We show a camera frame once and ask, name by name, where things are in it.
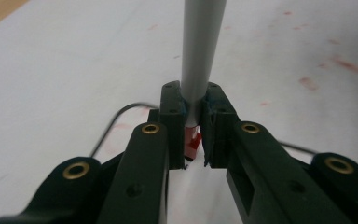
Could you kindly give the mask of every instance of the white surface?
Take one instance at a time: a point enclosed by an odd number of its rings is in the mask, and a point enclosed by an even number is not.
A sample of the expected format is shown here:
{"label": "white surface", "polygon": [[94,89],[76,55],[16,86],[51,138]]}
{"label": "white surface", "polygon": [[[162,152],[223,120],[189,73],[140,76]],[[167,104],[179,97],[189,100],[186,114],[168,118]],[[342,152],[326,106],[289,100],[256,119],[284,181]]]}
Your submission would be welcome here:
{"label": "white surface", "polygon": [[[0,216],[89,155],[122,106],[180,79],[183,3],[31,1],[0,22]],[[211,81],[278,139],[358,162],[358,1],[227,1]],[[126,115],[97,158],[143,118]],[[171,172],[169,223],[241,223],[225,172],[201,164]]]}

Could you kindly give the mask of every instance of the black cable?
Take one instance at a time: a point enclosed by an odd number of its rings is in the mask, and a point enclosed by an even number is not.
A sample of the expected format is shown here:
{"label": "black cable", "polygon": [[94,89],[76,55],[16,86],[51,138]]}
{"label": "black cable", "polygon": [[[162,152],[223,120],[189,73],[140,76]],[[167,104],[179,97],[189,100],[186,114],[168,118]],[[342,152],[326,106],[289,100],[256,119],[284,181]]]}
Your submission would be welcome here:
{"label": "black cable", "polygon": [[118,118],[120,117],[120,115],[122,115],[124,112],[126,112],[127,110],[137,107],[137,106],[144,106],[144,107],[149,107],[149,108],[153,108],[153,109],[158,109],[158,106],[156,105],[151,105],[148,103],[135,103],[135,104],[130,104],[130,105],[126,105],[123,108],[121,108],[116,114],[115,116],[112,118],[112,120],[110,121],[109,125],[106,127],[105,131],[103,132],[103,135],[101,136],[100,140],[98,141],[97,145],[95,146],[95,148],[92,150],[92,152],[89,154],[90,157],[94,157],[95,154],[97,154],[98,150],[100,149],[101,145],[103,144],[106,136],[109,134],[110,130],[112,129],[113,125],[115,125],[116,121],[118,120]]}
{"label": "black cable", "polygon": [[293,145],[291,143],[285,143],[285,142],[282,142],[282,141],[279,141],[279,143],[283,146],[283,147],[290,147],[294,150],[297,150],[297,151],[301,151],[301,152],[305,152],[305,153],[308,153],[310,155],[315,155],[315,154],[318,154],[317,151],[314,151],[312,149],[307,149],[307,148],[303,148],[303,147],[299,147],[299,146],[296,146],[296,145]]}

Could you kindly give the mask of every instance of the cable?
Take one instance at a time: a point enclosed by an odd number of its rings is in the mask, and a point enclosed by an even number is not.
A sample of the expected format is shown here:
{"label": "cable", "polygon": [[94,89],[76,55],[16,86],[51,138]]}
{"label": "cable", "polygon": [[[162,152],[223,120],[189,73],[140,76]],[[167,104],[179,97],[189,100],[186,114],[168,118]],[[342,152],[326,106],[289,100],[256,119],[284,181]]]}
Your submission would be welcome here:
{"label": "cable", "polygon": [[315,155],[315,154],[318,154],[317,151],[314,151],[312,149],[307,149],[307,148],[303,148],[303,147],[299,147],[299,146],[296,146],[296,145],[293,145],[291,143],[285,143],[285,142],[282,142],[282,141],[279,141],[279,143],[283,146],[283,147],[290,147],[294,150],[297,150],[297,151],[301,151],[301,152],[305,152],[305,153],[308,153],[310,155]]}
{"label": "cable", "polygon": [[109,134],[110,130],[112,129],[113,125],[115,125],[116,121],[118,120],[118,118],[127,110],[137,107],[137,106],[144,106],[144,107],[149,107],[152,109],[158,109],[158,106],[156,105],[151,105],[148,103],[135,103],[135,104],[130,104],[130,105],[126,105],[123,108],[121,108],[116,114],[115,116],[112,118],[112,120],[110,121],[109,125],[106,127],[106,129],[103,132],[103,135],[101,136],[100,140],[98,141],[97,145],[95,146],[95,148],[91,151],[91,153],[89,154],[90,157],[94,157],[95,154],[97,154],[98,150],[100,149],[101,145],[103,144],[106,136]]}

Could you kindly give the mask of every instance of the brass screw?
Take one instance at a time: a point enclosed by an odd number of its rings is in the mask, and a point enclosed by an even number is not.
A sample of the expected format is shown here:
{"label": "brass screw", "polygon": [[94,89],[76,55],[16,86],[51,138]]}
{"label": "brass screw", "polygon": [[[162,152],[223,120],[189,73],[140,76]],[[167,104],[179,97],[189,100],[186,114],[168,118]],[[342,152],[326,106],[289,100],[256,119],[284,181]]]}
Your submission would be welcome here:
{"label": "brass screw", "polygon": [[347,161],[344,161],[339,158],[329,157],[324,160],[324,163],[330,169],[344,175],[350,175],[354,171],[353,167]]}
{"label": "brass screw", "polygon": [[142,132],[147,134],[157,133],[159,131],[159,126],[156,124],[146,124],[142,127]]}
{"label": "brass screw", "polygon": [[260,129],[254,124],[245,123],[242,125],[242,129],[247,133],[258,133]]}
{"label": "brass screw", "polygon": [[76,162],[65,168],[62,175],[65,179],[78,179],[89,172],[90,166],[84,161]]}

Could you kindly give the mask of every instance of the red object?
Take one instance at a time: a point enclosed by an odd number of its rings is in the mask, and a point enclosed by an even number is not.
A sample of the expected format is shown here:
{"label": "red object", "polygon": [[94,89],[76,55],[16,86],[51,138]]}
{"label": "red object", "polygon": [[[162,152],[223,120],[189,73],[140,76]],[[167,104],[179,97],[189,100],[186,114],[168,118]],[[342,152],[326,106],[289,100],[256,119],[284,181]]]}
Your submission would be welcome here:
{"label": "red object", "polygon": [[197,150],[200,147],[201,133],[199,126],[185,128],[185,159],[193,161],[197,157]]}

